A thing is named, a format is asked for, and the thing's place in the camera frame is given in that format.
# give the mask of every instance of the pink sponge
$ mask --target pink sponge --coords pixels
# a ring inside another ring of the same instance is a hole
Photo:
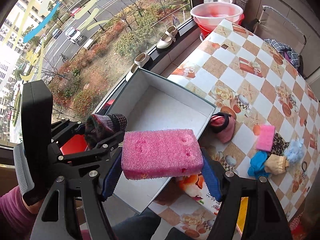
[[[276,128],[273,125],[261,125],[256,149],[271,152]]]
[[[135,131],[124,135],[121,167],[127,179],[199,174],[203,159],[190,129]]]

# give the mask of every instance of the pink sleeve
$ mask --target pink sleeve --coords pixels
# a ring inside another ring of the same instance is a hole
[[[36,220],[24,206],[18,186],[0,198],[0,213],[16,233],[23,235],[32,230]]]

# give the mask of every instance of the black device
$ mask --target black device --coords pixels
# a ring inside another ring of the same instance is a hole
[[[75,205],[75,198],[81,198],[91,239],[116,240],[101,202],[112,195],[122,172],[119,143],[124,132],[100,141],[92,150],[63,155],[60,147],[75,134],[84,134],[85,126],[68,119],[51,124],[52,100],[43,81],[24,85],[24,143],[14,148],[18,182],[27,204],[36,203],[48,192],[30,239],[82,239]],[[281,204],[265,177],[240,178],[201,151],[219,180],[222,194],[208,240],[232,239],[241,197],[245,196],[249,202],[243,240],[292,239]]]

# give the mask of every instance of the white car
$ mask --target white car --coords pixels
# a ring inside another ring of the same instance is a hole
[[[67,36],[68,40],[70,40],[73,44],[79,45],[79,42],[86,38],[79,30],[75,29],[74,27],[70,27],[66,32],[65,35]]]

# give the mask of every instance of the person's leg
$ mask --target person's leg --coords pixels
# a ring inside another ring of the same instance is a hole
[[[140,215],[134,215],[112,227],[119,240],[150,240],[161,218],[146,208]]]
[[[193,240],[190,236],[182,233],[177,228],[171,228],[165,240]]]

